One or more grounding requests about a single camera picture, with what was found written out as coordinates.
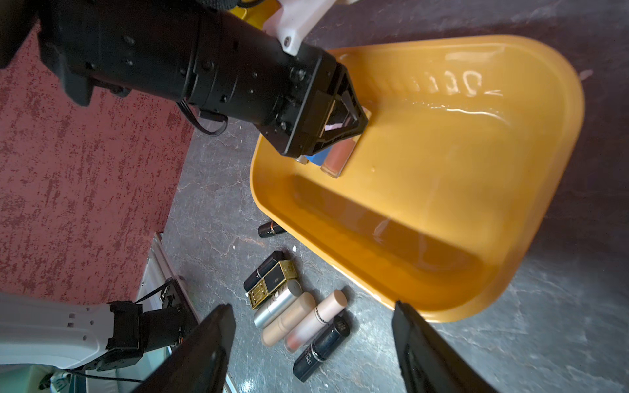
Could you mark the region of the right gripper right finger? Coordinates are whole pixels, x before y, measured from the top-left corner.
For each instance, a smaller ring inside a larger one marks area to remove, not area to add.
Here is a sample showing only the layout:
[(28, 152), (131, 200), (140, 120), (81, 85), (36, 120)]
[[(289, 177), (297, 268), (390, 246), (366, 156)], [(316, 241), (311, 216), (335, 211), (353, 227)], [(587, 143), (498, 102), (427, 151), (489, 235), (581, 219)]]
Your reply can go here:
[(391, 321), (408, 392), (494, 392), (414, 309), (398, 301)]

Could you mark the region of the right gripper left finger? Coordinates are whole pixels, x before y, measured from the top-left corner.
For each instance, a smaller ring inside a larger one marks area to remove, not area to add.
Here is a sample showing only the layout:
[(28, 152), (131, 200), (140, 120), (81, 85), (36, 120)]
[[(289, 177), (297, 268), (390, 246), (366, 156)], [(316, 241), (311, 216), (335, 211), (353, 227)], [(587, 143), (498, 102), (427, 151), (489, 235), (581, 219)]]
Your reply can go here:
[(236, 323), (230, 304), (218, 305), (136, 392), (224, 390)]

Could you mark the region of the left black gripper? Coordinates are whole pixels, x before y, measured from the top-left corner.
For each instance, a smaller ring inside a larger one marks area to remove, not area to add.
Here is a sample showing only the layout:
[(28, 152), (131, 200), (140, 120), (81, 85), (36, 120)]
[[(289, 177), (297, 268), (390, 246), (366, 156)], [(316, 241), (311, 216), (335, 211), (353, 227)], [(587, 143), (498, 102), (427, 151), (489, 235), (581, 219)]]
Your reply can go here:
[(195, 1), (43, 1), (41, 59), (79, 106), (93, 90), (131, 90), (260, 130), (285, 157), (359, 137), (369, 123), (342, 66)]

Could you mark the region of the silver cap coral lip gloss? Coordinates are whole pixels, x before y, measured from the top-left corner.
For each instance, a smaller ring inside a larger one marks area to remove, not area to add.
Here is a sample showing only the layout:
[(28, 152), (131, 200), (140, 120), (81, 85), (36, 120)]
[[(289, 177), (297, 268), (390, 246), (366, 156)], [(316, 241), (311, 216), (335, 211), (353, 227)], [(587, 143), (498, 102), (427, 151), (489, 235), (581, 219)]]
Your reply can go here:
[(355, 136), (334, 144), (321, 165), (321, 170), (333, 178), (340, 177), (359, 140), (360, 136)]

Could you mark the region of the pink blue gradient lipstick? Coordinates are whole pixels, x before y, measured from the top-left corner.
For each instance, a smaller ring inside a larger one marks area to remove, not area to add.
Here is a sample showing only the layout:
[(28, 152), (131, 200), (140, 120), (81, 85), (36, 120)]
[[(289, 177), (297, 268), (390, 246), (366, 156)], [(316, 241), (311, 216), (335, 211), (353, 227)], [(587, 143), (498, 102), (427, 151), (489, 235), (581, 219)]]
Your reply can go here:
[(296, 161), (303, 165), (313, 164), (313, 165), (321, 166), (324, 164), (330, 151), (331, 151), (331, 148), (329, 147), (311, 156), (301, 155), (298, 158), (296, 158)]

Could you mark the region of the yellow plastic storage box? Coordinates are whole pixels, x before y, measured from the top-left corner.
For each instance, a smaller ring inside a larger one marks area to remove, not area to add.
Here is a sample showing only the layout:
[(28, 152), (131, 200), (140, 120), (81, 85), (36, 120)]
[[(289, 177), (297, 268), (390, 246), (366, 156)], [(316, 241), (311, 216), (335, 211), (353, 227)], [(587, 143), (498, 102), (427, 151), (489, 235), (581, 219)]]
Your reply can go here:
[(466, 319), (514, 277), (578, 140), (578, 73), (534, 39), (334, 50), (371, 118), (338, 178), (259, 139), (258, 208), (388, 307)]

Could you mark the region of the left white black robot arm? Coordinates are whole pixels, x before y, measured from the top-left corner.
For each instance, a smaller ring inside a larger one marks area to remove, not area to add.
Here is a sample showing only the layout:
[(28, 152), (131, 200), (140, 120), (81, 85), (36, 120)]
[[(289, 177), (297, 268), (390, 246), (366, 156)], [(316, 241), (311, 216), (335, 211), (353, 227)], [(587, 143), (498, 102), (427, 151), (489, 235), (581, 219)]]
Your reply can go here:
[[(1, 64), (35, 24), (42, 63), (66, 95), (88, 106), (95, 88), (137, 90), (201, 120), (253, 124), (282, 156), (299, 160), (362, 134), (368, 124), (347, 68), (305, 37), (330, 1), (283, 1), (261, 28), (234, 16), (256, 1), (4, 1)], [(195, 327), (185, 304), (71, 306), (1, 297), (3, 365), (98, 371), (179, 344)]]

